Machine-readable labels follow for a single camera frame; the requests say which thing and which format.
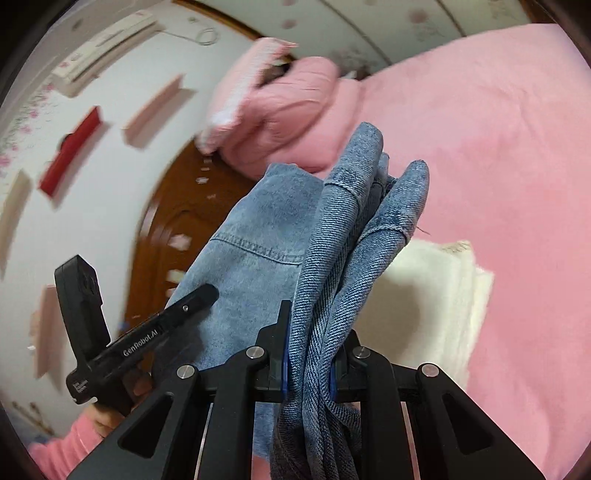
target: pink sleeve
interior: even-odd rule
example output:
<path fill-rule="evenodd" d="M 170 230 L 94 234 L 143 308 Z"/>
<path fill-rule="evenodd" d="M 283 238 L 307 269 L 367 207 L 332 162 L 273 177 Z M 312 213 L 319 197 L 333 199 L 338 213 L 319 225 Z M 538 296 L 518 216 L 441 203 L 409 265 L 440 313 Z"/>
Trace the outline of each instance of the pink sleeve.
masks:
<path fill-rule="evenodd" d="M 29 454 L 47 480 L 66 480 L 70 472 L 101 442 L 92 422 L 82 414 L 63 439 L 33 443 Z"/>

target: white cloth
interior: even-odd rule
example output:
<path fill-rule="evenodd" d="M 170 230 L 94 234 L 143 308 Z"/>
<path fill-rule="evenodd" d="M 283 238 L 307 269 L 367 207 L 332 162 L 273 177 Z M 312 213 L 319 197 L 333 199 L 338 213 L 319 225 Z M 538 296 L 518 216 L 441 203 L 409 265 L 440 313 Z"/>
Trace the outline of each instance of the white cloth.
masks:
<path fill-rule="evenodd" d="M 465 388 L 492 283 L 469 242 L 413 239 L 374 284 L 353 328 L 392 363 L 434 363 Z"/>

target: white wall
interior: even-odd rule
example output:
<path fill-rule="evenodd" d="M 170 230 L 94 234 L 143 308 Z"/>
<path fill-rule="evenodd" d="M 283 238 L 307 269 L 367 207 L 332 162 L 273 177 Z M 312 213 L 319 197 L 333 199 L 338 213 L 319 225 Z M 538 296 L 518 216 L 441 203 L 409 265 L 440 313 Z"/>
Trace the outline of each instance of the white wall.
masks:
<path fill-rule="evenodd" d="M 112 1 L 104 5 L 113 8 Z M 109 331 L 116 333 L 124 314 L 129 265 L 145 204 L 167 166 L 202 126 L 216 83 L 251 44 L 234 30 L 183 7 L 163 2 L 152 10 L 169 33 L 196 38 L 203 28 L 215 27 L 219 41 L 201 46 L 159 33 L 111 65 L 78 97 L 67 99 L 56 91 L 45 92 L 47 98 L 36 117 L 27 119 L 30 133 L 18 134 L 18 150 L 13 152 L 11 168 L 25 168 L 36 182 L 64 134 L 91 106 L 102 108 L 106 127 L 93 137 L 92 148 L 81 153 L 80 168 L 61 204 L 55 206 L 42 192 L 33 191 L 12 243 L 5 277 L 0 280 L 0 390 L 21 405 L 35 401 L 58 434 L 67 431 L 80 408 L 74 406 L 65 387 L 59 392 L 47 376 L 33 379 L 27 351 L 29 318 L 41 289 L 54 283 L 56 267 L 80 254 L 97 271 L 103 312 Z M 62 35 L 62 28 L 70 31 L 73 22 L 75 16 L 62 22 L 52 35 Z M 78 38 L 76 44 L 83 40 Z M 35 53 L 39 65 L 43 65 L 39 52 L 44 48 L 41 45 Z M 186 90 L 174 100 L 178 109 L 143 150 L 125 145 L 121 126 L 178 73 L 186 74 Z M 66 345 L 64 377 L 74 367 Z"/>

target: blue denim fabric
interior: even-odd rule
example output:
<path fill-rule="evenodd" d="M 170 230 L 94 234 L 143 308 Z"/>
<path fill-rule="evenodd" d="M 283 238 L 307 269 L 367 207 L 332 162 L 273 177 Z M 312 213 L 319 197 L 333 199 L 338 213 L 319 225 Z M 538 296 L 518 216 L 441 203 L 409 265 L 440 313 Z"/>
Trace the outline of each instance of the blue denim fabric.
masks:
<path fill-rule="evenodd" d="M 330 365 L 374 281 L 414 233 L 428 191 L 423 162 L 393 186 L 387 167 L 381 133 L 362 124 L 325 181 L 294 296 L 290 395 L 274 432 L 274 479 L 358 478 L 361 419 L 331 400 Z"/>
<path fill-rule="evenodd" d="M 274 432 L 273 478 L 356 479 L 359 414 L 330 400 L 330 363 L 373 282 L 413 234 L 428 189 L 422 162 L 399 180 L 387 169 L 381 133 L 369 124 L 358 128 L 324 183 L 297 167 L 271 165 L 170 299 L 205 282 L 220 291 L 210 312 L 158 350 L 156 383 L 185 363 L 224 363 L 276 321 L 281 300 L 294 300 L 290 394 Z M 271 405 L 256 406 L 253 451 L 267 459 L 274 413 Z"/>

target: folded denim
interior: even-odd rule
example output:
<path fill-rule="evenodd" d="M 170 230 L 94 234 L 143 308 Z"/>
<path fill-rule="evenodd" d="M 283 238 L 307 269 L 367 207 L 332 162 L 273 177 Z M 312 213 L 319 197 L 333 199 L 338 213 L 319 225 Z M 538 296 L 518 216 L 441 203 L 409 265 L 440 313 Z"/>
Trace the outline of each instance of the folded denim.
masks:
<path fill-rule="evenodd" d="M 210 312 L 158 350 L 157 383 L 185 363 L 224 363 L 277 320 L 281 300 L 293 299 L 289 394 L 273 439 L 277 408 L 257 404 L 255 411 L 253 452 L 269 459 L 273 443 L 273 478 L 357 478 L 359 414 L 331 400 L 330 363 L 373 282 L 412 236 L 428 190 L 423 162 L 399 180 L 387 169 L 381 133 L 369 124 L 359 126 L 324 183 L 295 166 L 271 165 L 170 299 L 205 282 L 220 291 Z"/>

